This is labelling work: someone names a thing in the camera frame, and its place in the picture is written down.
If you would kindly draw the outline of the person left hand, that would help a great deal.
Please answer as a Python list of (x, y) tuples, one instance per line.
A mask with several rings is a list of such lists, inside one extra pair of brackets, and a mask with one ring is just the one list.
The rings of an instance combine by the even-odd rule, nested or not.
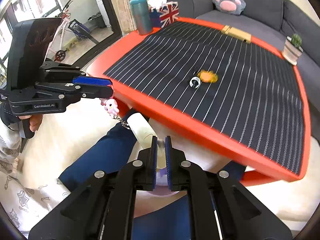
[(36, 132), (40, 125), (42, 124), (43, 115), (26, 115), (26, 116), (19, 116), (21, 120), (29, 120), (29, 128), (32, 132)]

